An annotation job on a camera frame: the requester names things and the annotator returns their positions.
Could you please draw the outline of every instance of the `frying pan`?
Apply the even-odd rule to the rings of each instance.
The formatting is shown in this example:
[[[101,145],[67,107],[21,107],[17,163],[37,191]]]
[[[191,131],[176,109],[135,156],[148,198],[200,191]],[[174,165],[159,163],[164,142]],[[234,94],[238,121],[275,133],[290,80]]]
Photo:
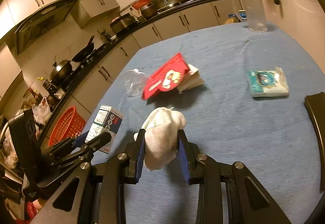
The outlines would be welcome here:
[[[85,48],[83,48],[79,53],[77,53],[74,58],[72,58],[73,62],[80,63],[85,60],[94,50],[94,39],[95,35],[90,37],[90,40]]]

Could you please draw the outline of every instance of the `cartoon foot illustration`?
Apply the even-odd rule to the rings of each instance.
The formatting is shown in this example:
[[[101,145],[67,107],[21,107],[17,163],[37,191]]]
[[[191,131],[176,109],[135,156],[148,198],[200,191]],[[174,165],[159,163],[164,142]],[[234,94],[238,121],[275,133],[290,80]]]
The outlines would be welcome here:
[[[182,74],[180,72],[176,72],[174,70],[169,70],[166,73],[166,77],[162,83],[162,87],[165,89],[170,89],[170,83],[173,81],[175,84],[179,82]]]

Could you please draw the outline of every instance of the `blue gripper pad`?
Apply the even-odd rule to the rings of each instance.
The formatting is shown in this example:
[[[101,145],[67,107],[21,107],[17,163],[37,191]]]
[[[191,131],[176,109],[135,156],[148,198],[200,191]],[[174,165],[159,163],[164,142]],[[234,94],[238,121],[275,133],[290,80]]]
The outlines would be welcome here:
[[[178,137],[178,155],[179,155],[179,160],[181,163],[183,178],[189,184],[190,183],[189,160],[188,160],[187,154],[185,152],[184,143],[182,142],[180,137]]]

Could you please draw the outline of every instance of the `tissue pack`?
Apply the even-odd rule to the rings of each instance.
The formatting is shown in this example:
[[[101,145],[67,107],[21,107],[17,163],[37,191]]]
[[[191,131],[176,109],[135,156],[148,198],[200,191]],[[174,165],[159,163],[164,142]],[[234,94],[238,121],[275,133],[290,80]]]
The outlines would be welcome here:
[[[249,71],[249,85],[253,97],[288,96],[289,87],[282,68],[274,70]]]
[[[111,106],[101,105],[98,113],[95,117],[93,124],[87,134],[85,143],[89,142],[93,138],[97,137],[99,134],[107,131],[111,134],[112,139],[105,146],[100,148],[100,151],[104,153],[109,153],[111,146],[115,140],[117,131],[123,120],[123,115],[117,110],[113,109]]]

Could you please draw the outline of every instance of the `range hood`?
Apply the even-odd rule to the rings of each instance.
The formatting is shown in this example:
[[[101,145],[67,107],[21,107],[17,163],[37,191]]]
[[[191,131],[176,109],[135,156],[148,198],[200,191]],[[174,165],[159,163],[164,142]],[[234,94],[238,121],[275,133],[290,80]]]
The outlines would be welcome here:
[[[25,19],[14,35],[17,54],[22,53],[37,38],[63,22],[77,1],[56,1],[46,5]]]

